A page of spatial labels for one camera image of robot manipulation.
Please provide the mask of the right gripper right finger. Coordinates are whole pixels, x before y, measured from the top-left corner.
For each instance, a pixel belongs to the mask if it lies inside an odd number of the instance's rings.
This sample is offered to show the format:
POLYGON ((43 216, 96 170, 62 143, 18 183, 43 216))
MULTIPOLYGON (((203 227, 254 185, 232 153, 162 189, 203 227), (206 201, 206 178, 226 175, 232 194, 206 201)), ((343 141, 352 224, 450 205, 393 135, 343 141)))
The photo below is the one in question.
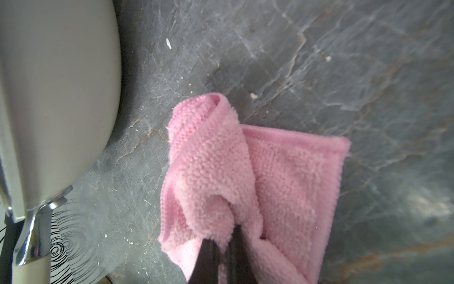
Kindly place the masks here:
POLYGON ((227 249, 227 283, 257 284, 248 259, 240 226, 234 228, 232 239, 227 249))

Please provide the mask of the pink cloth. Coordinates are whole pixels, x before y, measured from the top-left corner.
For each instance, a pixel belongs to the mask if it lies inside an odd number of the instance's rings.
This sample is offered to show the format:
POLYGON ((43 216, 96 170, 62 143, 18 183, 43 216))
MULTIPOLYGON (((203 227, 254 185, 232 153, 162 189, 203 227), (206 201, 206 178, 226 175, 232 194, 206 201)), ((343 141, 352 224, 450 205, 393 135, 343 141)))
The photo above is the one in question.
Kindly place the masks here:
POLYGON ((240 226, 259 283, 317 283, 350 141, 241 124, 220 93, 178 104, 167 129, 159 242, 184 277, 203 240, 225 252, 240 226))

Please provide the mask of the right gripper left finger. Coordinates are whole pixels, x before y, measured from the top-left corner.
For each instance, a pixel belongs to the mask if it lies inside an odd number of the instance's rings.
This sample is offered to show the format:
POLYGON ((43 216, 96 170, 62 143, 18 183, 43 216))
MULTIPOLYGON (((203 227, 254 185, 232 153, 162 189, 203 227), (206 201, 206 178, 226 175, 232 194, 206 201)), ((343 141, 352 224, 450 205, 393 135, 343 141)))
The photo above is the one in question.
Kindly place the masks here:
POLYGON ((219 258, 218 245, 204 239, 188 284, 218 284, 219 258))

